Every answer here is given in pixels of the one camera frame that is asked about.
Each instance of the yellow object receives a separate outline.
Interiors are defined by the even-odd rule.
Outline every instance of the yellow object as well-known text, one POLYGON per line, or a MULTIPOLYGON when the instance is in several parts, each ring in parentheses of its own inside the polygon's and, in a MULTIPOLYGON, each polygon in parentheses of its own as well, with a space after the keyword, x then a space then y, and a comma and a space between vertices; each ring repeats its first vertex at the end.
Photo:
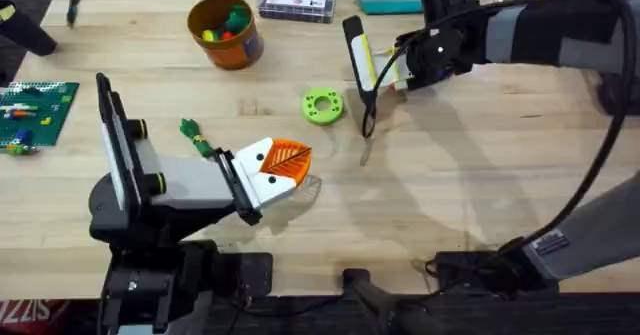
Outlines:
POLYGON ((369 66, 369 76, 371 76, 371 83, 376 83, 376 69, 373 67, 373 59, 371 58, 371 48, 369 48, 369 41, 366 35, 362 35, 362 45, 364 46, 364 54, 367 56, 367 65, 369 66))
POLYGON ((0 9, 0 21, 9 20, 15 13, 16 8, 13 5, 0 9))
POLYGON ((214 42, 215 41, 215 35, 213 34, 213 31, 211 31, 211 30, 203 31, 202 32, 202 40, 209 41, 209 42, 214 42))

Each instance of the black cable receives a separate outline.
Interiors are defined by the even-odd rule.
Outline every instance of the black cable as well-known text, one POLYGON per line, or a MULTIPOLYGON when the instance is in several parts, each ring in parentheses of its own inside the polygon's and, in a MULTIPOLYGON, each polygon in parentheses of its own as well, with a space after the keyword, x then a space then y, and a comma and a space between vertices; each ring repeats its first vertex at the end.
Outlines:
POLYGON ((474 8, 474 9, 461 11, 461 12, 455 13, 453 15, 449 15, 449 16, 443 17, 442 19, 434 21, 434 22, 432 22, 430 24, 426 24, 424 29, 419 30, 415 34, 413 34, 398 49, 396 49, 396 51, 393 53, 391 58, 389 58, 389 61, 387 61, 385 66, 382 68, 382 71, 380 72, 380 75, 378 75, 378 78, 377 78, 376 83, 373 86, 373 90, 372 90, 373 96, 370 98, 370 101, 368 103, 365 103, 365 111, 364 111, 364 115, 362 117, 362 127, 361 127, 362 136, 364 138, 368 139, 368 138, 371 137, 371 135, 373 134, 373 131, 375 130, 376 99, 378 98, 378 89, 380 89, 380 86, 382 84, 382 80, 384 79, 384 77, 389 72, 389 69, 391 68, 391 66, 393 66, 393 63, 395 63, 396 60, 398 60, 398 58, 407 51, 407 49, 409 48, 409 46, 411 46, 411 44, 413 42, 418 40, 420 37, 422 37, 428 31, 431 31, 432 29, 436 29, 436 28, 438 28, 439 26, 441 26, 443 24, 446 24, 448 22, 457 20, 459 18, 462 18, 462 17, 465 17, 465 16, 469 16, 469 15, 477 15, 478 13, 490 12, 490 11, 498 10, 498 9, 505 8, 505 7, 528 5, 528 4, 531 4, 532 2, 535 2, 535 1, 538 1, 538 0, 511 0, 511 1, 505 1, 505 2, 500 2, 500 3, 492 3, 492 4, 488 4, 488 5, 483 5, 483 6, 474 8), (369 131, 367 131, 367 124, 368 124, 367 120, 369 119, 369 117, 371 117, 373 119, 373 125, 371 126, 371 129, 369 131))
POLYGON ((233 329, 236 327, 240 314, 242 314, 242 308, 237 308, 236 314, 233 316, 233 320, 231 320, 231 325, 229 325, 229 330, 227 330, 227 335, 231 335, 231 333, 233 333, 233 329))
POLYGON ((311 304, 303 309, 300 310, 295 310, 292 312, 288 312, 288 313, 283 313, 283 312, 272 312, 272 313, 263 313, 263 312, 255 312, 255 311, 250 311, 244 307, 240 307, 238 306, 238 304, 235 304, 233 302, 231 302, 231 305, 234 306, 236 309, 242 311, 242 313, 249 315, 249 316, 253 316, 253 317, 260 317, 260 318, 292 318, 292 317, 296 317, 296 316, 300 316, 300 315, 304 315, 306 313, 309 313, 311 311, 315 311, 315 310, 319 310, 334 304, 339 303, 340 301, 342 301, 344 299, 344 295, 340 295, 340 296, 335 296, 335 297, 331 297, 329 299, 325 299, 325 300, 321 300, 318 301, 315 304, 311 304))
MULTIPOLYGON (((621 24, 622 24, 622 33, 624 37, 623 44, 623 64, 622 64, 622 78, 621 78, 621 86, 619 87, 619 95, 618 95, 618 103, 616 112, 611 120, 611 125, 609 126, 609 130, 598 150, 596 157, 594 158, 589 170, 587 171, 585 177, 573 196, 569 199, 567 204, 560 210, 558 215, 551 220, 547 225, 530 234, 529 236, 514 241, 513 243, 505 246, 500 249, 494 255, 492 255, 486 261, 483 261, 482 264, 476 267, 475 271, 480 270, 481 268, 487 266, 489 263, 495 261, 496 259, 507 255, 508 253, 520 249, 524 246, 529 245, 531 242, 537 240, 542 235, 548 233, 553 230, 555 227, 564 222, 569 215, 575 210, 578 204, 582 201, 586 193, 593 185, 593 182, 598 177, 602 167, 607 161, 609 155, 611 154, 611 150, 615 145, 616 140, 622 130, 622 126, 624 124, 624 120, 627 116, 627 110, 629 107, 629 103, 631 102, 632 96, 632 86, 634 81, 634 75, 637 65, 637 32, 635 27, 635 20, 633 17, 633 12, 631 7, 627 3, 626 0, 608 0, 610 3, 615 5, 618 8, 618 13, 620 15, 621 24)), ((432 294, 420 297, 419 299, 414 299, 411 303, 424 302, 435 296, 442 295, 443 293, 451 290, 452 288, 461 285, 466 282, 467 279, 461 279, 458 282, 452 283, 445 288, 442 288, 432 294)))

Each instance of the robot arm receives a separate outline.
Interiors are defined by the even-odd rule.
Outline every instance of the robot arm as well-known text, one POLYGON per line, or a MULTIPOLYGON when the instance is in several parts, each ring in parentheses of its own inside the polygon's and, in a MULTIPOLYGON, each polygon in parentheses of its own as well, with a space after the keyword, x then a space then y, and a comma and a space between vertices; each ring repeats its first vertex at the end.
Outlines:
MULTIPOLYGON (((633 19, 640 18, 640 0, 623 1, 633 19)), ((423 0, 423 6, 425 23, 438 23, 437 32, 401 35, 386 53, 370 51, 357 17, 343 22, 360 96, 374 119, 381 75, 381 86, 413 90, 469 72, 475 64, 563 66, 616 76, 624 70, 625 34, 611 1, 526 0, 480 9, 475 0, 423 0), (393 60, 385 73, 385 64, 393 60)), ((636 20, 633 27, 639 24, 636 20)), ((633 70, 640 76, 640 67, 633 70)), ((640 218, 634 212, 639 202, 636 174, 533 241, 516 249, 505 245, 512 250, 509 256, 486 268, 482 282, 490 290, 513 293, 640 256, 640 218)))

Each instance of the orange and white object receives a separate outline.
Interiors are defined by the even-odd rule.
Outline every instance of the orange and white object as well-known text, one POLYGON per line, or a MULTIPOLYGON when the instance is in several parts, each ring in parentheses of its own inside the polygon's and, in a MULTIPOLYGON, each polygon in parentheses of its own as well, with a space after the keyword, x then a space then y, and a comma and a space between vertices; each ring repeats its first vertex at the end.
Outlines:
POLYGON ((232 163, 251 204, 260 210, 304 181, 311 166, 311 148, 266 138, 238 151, 232 163))

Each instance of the green toy piece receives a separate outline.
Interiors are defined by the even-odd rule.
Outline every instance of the green toy piece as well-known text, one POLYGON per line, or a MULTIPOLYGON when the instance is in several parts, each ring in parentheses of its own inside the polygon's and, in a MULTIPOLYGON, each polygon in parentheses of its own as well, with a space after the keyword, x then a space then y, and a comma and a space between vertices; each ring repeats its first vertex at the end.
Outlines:
POLYGON ((340 118, 343 110, 342 96, 332 88, 313 88, 302 98, 302 114, 314 124, 329 125, 340 118))
POLYGON ((193 145, 196 146, 200 155, 205 158, 213 156, 215 150, 209 145, 207 140, 202 137, 200 133, 200 126, 193 119, 182 119, 180 123, 180 132, 182 132, 186 137, 193 142, 193 145))
POLYGON ((249 12, 244 6, 232 5, 229 18, 225 22, 224 27, 227 31, 231 31, 234 35, 237 35, 249 26, 249 21, 249 12))
POLYGON ((0 152, 7 153, 12 156, 31 155, 38 151, 34 146, 24 144, 9 144, 0 146, 0 152))

